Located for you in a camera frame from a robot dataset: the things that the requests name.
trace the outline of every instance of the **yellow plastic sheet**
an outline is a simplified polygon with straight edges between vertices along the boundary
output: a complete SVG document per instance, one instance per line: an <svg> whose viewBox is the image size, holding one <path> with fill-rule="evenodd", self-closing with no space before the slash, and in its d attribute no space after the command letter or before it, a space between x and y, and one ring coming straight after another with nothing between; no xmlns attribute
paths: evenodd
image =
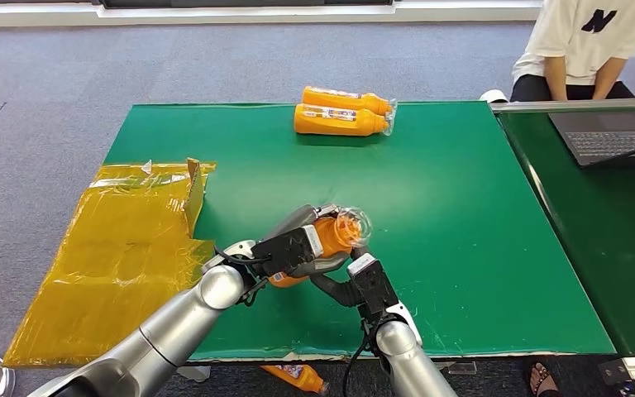
<svg viewBox="0 0 635 397"><path fill-rule="evenodd" d="M204 186L214 165L201 165ZM103 166L79 199L5 365L83 365L196 282L212 242L189 238L190 187L186 164Z"/></svg>

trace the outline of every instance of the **green table mat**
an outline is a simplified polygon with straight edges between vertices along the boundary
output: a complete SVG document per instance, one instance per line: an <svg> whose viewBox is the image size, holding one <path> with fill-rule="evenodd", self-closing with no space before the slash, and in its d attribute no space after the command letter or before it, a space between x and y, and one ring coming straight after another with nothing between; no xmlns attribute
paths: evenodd
<svg viewBox="0 0 635 397"><path fill-rule="evenodd" d="M499 120L618 352L635 356L635 169L581 170L546 112Z"/></svg>
<svg viewBox="0 0 635 397"><path fill-rule="evenodd" d="M261 238L305 203L363 208L432 355L613 352L485 103L403 103L392 136L300 136L289 105L138 105L105 163L216 160L196 238ZM344 280L346 270L336 272ZM218 320L192 360L350 355L356 309L309 282Z"/></svg>

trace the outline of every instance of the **person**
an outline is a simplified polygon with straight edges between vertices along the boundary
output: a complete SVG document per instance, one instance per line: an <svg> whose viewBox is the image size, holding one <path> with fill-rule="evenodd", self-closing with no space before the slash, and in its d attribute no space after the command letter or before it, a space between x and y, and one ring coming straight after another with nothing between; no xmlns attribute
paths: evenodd
<svg viewBox="0 0 635 397"><path fill-rule="evenodd" d="M510 100L634 98L618 81L633 56L635 1L544 0Z"/></svg>
<svg viewBox="0 0 635 397"><path fill-rule="evenodd" d="M529 376L529 387L537 397L561 397L556 382L541 362L534 364Z"/></svg>

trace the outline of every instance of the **black laptop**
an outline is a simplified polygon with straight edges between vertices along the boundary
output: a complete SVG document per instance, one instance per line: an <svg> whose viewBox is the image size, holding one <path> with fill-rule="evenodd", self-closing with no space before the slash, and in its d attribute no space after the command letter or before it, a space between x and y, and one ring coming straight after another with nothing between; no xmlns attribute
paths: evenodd
<svg viewBox="0 0 635 397"><path fill-rule="evenodd" d="M581 167L635 166L635 111L554 112L549 118Z"/></svg>

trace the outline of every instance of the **plastic bottle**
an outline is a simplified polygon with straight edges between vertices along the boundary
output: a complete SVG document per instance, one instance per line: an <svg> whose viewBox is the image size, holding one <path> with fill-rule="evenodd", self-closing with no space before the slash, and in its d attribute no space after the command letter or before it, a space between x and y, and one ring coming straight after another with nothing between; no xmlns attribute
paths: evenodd
<svg viewBox="0 0 635 397"><path fill-rule="evenodd" d="M342 251L350 253L355 246L364 246L371 237L371 220L358 208L342 208L336 218L320 218L313 223L322 244L322 258ZM308 277L294 278L284 272L276 273L269 282L279 288L292 287Z"/></svg>
<svg viewBox="0 0 635 397"><path fill-rule="evenodd" d="M295 109L294 130L299 134L390 135L393 131L393 119L390 116L379 116L368 109L327 108L301 103Z"/></svg>
<svg viewBox="0 0 635 397"><path fill-rule="evenodd" d="M329 382L322 380L311 366L261 366L261 368L302 391L312 391L319 395L327 395Z"/></svg>
<svg viewBox="0 0 635 397"><path fill-rule="evenodd" d="M306 87L303 90L303 103L328 106L341 109L369 109L375 114L385 116L392 112L395 101L387 101L374 93L345 93L334 89Z"/></svg>

